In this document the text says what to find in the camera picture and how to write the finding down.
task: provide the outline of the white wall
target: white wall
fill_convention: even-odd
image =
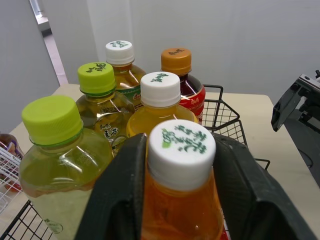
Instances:
[[[68,82],[83,64],[106,61],[105,45],[131,38],[129,0],[42,0]]]
[[[6,0],[0,7],[0,131],[21,122],[31,101],[59,87],[47,48],[28,0]]]
[[[136,63],[160,69],[160,54],[189,48],[192,74],[230,93],[275,103],[320,68],[318,0],[132,0]]]
[[[69,83],[105,60],[105,44],[133,41],[136,61],[158,71],[162,50],[189,48],[192,74],[226,92],[275,103],[320,68],[319,0],[43,0]]]

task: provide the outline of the beige table surface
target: beige table surface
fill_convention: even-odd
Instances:
[[[66,84],[55,95],[67,95],[75,101],[82,95],[79,85]],[[206,99],[217,99],[218,94],[207,92]],[[270,121],[273,104],[266,95],[224,93],[223,100],[240,114],[250,152],[255,158],[271,161],[269,173],[281,184],[300,214],[320,239],[320,189],[300,156],[294,142],[283,126],[274,132]],[[32,146],[24,125],[12,132],[22,149]],[[24,204],[26,198],[15,199],[13,206]]]

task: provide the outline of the yellow-green liquid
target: yellow-green liquid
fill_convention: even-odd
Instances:
[[[140,133],[149,135],[156,125],[171,119],[183,119],[198,123],[193,112],[178,104],[169,107],[143,106],[130,118],[126,133],[129,137]]]
[[[108,141],[90,129],[57,146],[34,145],[19,167],[19,180],[59,240],[73,239],[96,179],[112,161]]]
[[[106,96],[83,95],[76,101],[83,126],[104,135],[116,155],[126,140],[126,127],[134,105],[121,93]]]
[[[137,110],[140,108],[140,81],[146,75],[141,68],[133,65],[112,65],[116,81],[116,90],[124,94]]]

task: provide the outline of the red bottle label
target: red bottle label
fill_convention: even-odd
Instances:
[[[202,114],[205,107],[206,90],[204,86],[194,95],[181,96],[180,105],[189,109],[197,117],[199,124],[202,123]]]

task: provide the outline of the orange bottle cap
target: orange bottle cap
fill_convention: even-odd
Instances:
[[[161,54],[161,70],[176,75],[191,71],[191,51],[186,48],[168,48]]]

